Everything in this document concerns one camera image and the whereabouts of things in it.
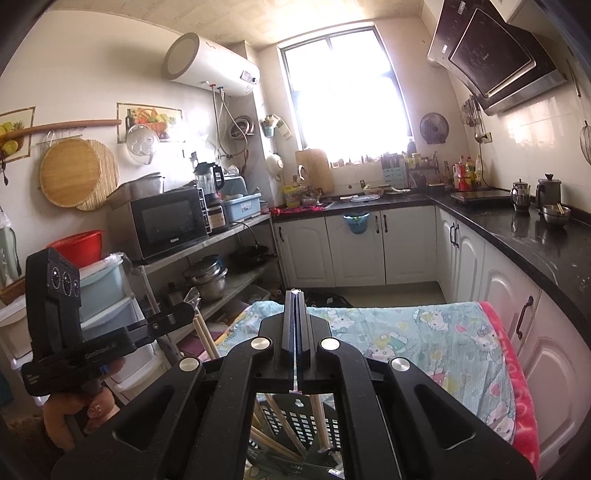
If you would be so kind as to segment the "person's left hand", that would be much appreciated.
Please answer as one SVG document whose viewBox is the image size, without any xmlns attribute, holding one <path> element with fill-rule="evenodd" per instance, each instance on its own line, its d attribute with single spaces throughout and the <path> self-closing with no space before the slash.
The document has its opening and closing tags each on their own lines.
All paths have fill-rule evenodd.
<svg viewBox="0 0 591 480">
<path fill-rule="evenodd" d="M 75 440 L 66 418 L 86 412 L 84 430 L 92 433 L 119 412 L 115 398 L 102 387 L 95 395 L 87 393 L 54 393 L 42 407 L 43 423 L 52 443 L 64 452 L 74 449 Z"/>
</svg>

